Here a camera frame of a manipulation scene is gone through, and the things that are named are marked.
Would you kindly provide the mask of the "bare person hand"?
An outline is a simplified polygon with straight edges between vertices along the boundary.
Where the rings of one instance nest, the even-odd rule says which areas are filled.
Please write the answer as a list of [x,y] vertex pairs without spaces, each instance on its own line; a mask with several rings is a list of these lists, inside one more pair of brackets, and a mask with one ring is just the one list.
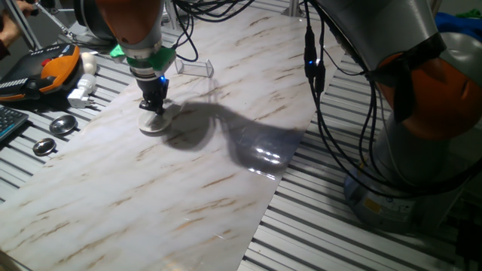
[[[25,1],[16,1],[16,5],[25,17],[28,17],[34,10],[34,6]],[[21,36],[21,31],[6,10],[2,11],[1,22],[3,24],[1,29],[1,42],[8,48]]]

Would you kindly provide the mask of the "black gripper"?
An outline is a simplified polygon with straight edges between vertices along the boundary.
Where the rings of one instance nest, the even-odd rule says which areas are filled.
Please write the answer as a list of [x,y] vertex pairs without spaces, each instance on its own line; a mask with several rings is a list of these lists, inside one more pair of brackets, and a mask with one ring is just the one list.
[[153,78],[149,81],[136,81],[142,91],[142,101],[139,107],[145,111],[155,111],[156,114],[163,115],[165,109],[163,101],[166,98],[169,80],[164,76]]

